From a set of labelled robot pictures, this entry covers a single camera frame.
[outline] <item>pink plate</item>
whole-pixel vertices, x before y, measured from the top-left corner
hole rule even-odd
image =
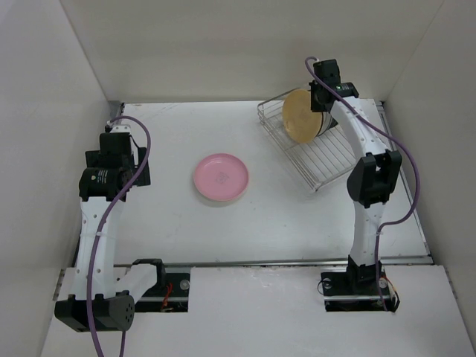
[[[248,169],[237,157],[229,154],[207,156],[193,173],[196,189],[208,199],[230,201],[248,186]]]

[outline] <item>cable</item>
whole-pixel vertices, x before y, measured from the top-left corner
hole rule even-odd
[[[169,283],[169,285],[167,285],[167,293],[166,293],[164,299],[162,300],[161,311],[162,311],[162,309],[164,309],[165,306],[167,306],[169,296],[170,296],[170,294],[172,294],[172,290],[173,290],[173,285],[172,285],[172,283]]]
[[[112,208],[126,194],[129,188],[132,187],[135,180],[137,180],[139,175],[144,170],[147,164],[147,160],[149,159],[149,154],[150,154],[150,133],[149,133],[149,130],[147,130],[147,128],[145,127],[145,125],[143,125],[138,119],[134,117],[130,117],[128,115],[121,115],[119,117],[116,117],[112,119],[110,123],[114,123],[115,121],[121,120],[121,119],[131,120],[137,123],[142,128],[142,130],[144,130],[147,136],[147,149],[144,155],[144,159],[142,160],[135,174],[131,177],[130,180],[128,180],[128,182],[124,185],[123,189],[119,191],[116,197],[113,198],[113,200],[107,207],[106,211],[104,212],[103,216],[101,217],[101,220],[99,221],[99,225],[97,226],[96,237],[94,238],[94,243],[92,245],[91,257],[89,258],[88,280],[86,284],[86,312],[88,315],[88,325],[89,325],[89,330],[91,331],[92,342],[94,344],[94,348],[96,349],[96,353],[98,357],[104,357],[104,353],[103,353],[103,350],[101,349],[99,338],[97,336],[96,325],[94,324],[94,316],[92,311],[92,279],[93,279],[92,276],[94,271],[94,261],[96,259],[97,246],[99,245],[100,232],[103,230],[104,224],[106,223],[107,216],[111,213]],[[120,343],[120,354],[119,354],[120,357],[123,357],[124,355],[125,345],[126,345],[126,332],[124,331],[122,332],[122,339]]]
[[[387,134],[386,132],[380,130],[373,124],[369,123],[367,120],[365,120],[355,109],[353,106],[351,106],[342,96],[340,96],[336,91],[334,91],[332,88],[330,88],[321,78],[315,75],[314,71],[312,70],[309,61],[314,60],[318,61],[318,59],[314,56],[307,57],[304,60],[304,64],[306,65],[307,71],[314,77],[316,82],[318,82],[321,86],[323,86],[330,94],[332,94],[335,99],[340,101],[342,104],[344,104],[352,114],[355,115],[357,119],[359,119],[363,124],[367,125],[374,131],[378,132],[380,135],[386,137],[388,140],[394,142],[408,157],[408,160],[410,161],[410,164],[414,170],[415,174],[415,194],[414,194],[414,201],[411,203],[410,210],[408,210],[407,214],[405,214],[401,219],[398,219],[396,221],[390,221],[390,222],[384,222],[382,223],[378,228],[377,228],[377,234],[376,234],[376,241],[375,241],[375,270],[376,270],[376,282],[377,282],[377,290],[379,291],[379,296],[380,299],[382,300],[382,304],[384,307],[384,310],[387,311],[387,307],[385,306],[385,299],[382,294],[382,290],[380,289],[379,285],[379,279],[380,279],[380,269],[379,269],[379,244],[380,244],[380,234],[382,233],[382,229],[388,225],[399,225],[400,223],[403,223],[406,221],[408,218],[411,217],[413,212],[415,211],[415,208],[417,207],[418,203],[418,198],[419,198],[419,189],[420,189],[420,182],[419,182],[419,171],[418,171],[418,166],[417,163],[415,162],[414,157],[410,153],[410,150],[407,149],[407,147],[400,142],[398,139],[394,138],[393,136]]]

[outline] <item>white table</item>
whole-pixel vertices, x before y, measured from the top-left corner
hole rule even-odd
[[[152,136],[152,185],[133,188],[120,224],[116,263],[157,257],[166,263],[347,258],[354,209],[346,178],[307,196],[257,118],[258,102],[159,103],[126,106]],[[375,103],[365,106],[382,127]],[[138,126],[133,135],[143,144]],[[192,173],[206,155],[228,152],[248,166],[251,181],[238,201],[218,205],[201,197]],[[385,219],[409,208],[399,181]],[[428,253],[415,218],[384,230],[383,257]]]
[[[388,266],[402,299],[390,312],[325,312],[320,270],[195,268],[187,313],[135,314],[125,356],[474,357],[445,271]],[[59,298],[67,298],[74,269]],[[118,356],[119,332],[100,332],[105,356]],[[89,333],[53,318],[42,357],[95,356]]]

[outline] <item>metal wire rack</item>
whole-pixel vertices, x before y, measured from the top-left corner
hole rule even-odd
[[[288,136],[283,125],[283,101],[286,95],[294,90],[258,104],[258,116],[270,137],[315,192],[349,172],[356,159],[339,125],[307,144],[298,144]]]

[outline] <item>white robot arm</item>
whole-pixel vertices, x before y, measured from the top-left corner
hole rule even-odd
[[[55,316],[78,332],[89,331],[86,287],[100,220],[113,198],[138,169],[131,140],[130,126],[117,124],[101,134],[99,151],[86,152],[88,168],[80,180],[82,227],[74,281],[68,299],[58,301],[55,306]],[[140,163],[145,160],[144,150],[138,147]],[[148,184],[150,177],[146,164],[134,185]],[[148,289],[163,283],[165,275],[160,260],[139,260],[116,281],[113,269],[115,238],[125,203],[124,195],[112,207],[99,233],[91,283],[97,331],[127,331],[134,318],[135,304]]]
[[[335,59],[315,63],[313,75],[319,81],[310,83],[311,110],[332,115],[344,130],[357,159],[347,179],[347,191],[356,212],[354,242],[344,273],[327,271],[321,274],[326,309],[373,311],[389,306],[389,310],[394,311],[398,305],[390,296],[386,281],[383,286],[379,285],[379,278],[385,278],[385,272],[376,257],[376,242],[385,203],[395,190],[399,177],[402,156],[398,151],[390,151],[377,133],[364,123],[368,119],[358,92],[352,83],[341,83]],[[329,89],[344,98],[354,112],[336,100]]]

